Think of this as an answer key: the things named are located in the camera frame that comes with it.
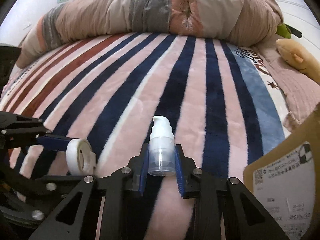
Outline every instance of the brown star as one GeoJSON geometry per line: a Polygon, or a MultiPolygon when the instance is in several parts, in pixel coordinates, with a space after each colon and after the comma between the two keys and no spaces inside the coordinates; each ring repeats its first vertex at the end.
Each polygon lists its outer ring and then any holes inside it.
{"type": "Polygon", "coordinates": [[[273,82],[270,83],[270,82],[268,81],[268,85],[271,86],[272,88],[278,89],[278,86],[277,86],[276,84],[274,84],[273,82]]]}

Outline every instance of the metal screw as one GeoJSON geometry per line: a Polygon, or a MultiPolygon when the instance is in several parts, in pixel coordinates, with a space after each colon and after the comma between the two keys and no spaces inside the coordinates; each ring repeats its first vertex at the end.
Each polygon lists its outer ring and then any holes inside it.
{"type": "Polygon", "coordinates": [[[33,210],[31,213],[31,216],[35,220],[43,220],[44,219],[44,214],[40,210],[33,210]]]}
{"type": "Polygon", "coordinates": [[[202,170],[200,168],[195,168],[193,170],[193,173],[196,174],[196,175],[201,175],[202,174],[202,170]]]}
{"type": "Polygon", "coordinates": [[[49,191],[54,191],[57,189],[57,185],[54,184],[53,182],[48,183],[47,185],[45,185],[45,187],[47,188],[47,190],[49,191]]]}
{"type": "Polygon", "coordinates": [[[131,169],[130,169],[129,167],[123,167],[123,168],[121,169],[121,172],[124,173],[124,174],[127,174],[127,173],[129,173],[130,171],[131,171],[131,169]]]}
{"type": "Polygon", "coordinates": [[[90,182],[92,182],[93,181],[93,177],[92,176],[86,176],[85,178],[84,178],[84,182],[85,183],[90,183],[90,182]]]}
{"type": "Polygon", "coordinates": [[[234,184],[234,185],[239,183],[239,179],[237,179],[236,177],[231,177],[229,181],[231,184],[234,184]]]}

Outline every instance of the stuffed animal ear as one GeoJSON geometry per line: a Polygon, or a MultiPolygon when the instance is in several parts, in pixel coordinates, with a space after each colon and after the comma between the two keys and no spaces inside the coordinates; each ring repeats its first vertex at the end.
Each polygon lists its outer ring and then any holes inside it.
{"type": "Polygon", "coordinates": [[[303,62],[303,58],[299,57],[297,54],[294,54],[294,59],[299,63],[303,62]]]}

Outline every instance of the white tape roll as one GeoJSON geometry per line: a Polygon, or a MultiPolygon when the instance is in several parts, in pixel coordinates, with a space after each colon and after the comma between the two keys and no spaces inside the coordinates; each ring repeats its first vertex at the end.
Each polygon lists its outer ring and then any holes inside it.
{"type": "Polygon", "coordinates": [[[96,155],[87,140],[71,140],[67,146],[66,159],[71,175],[93,175],[96,155]]]}

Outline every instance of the clear plastic bottle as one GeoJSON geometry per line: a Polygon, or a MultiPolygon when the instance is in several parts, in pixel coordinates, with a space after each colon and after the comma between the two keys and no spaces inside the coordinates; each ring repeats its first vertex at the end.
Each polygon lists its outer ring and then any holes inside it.
{"type": "Polygon", "coordinates": [[[171,176],[176,173],[174,136],[169,120],[163,116],[153,117],[149,143],[149,169],[153,176],[171,176]]]}

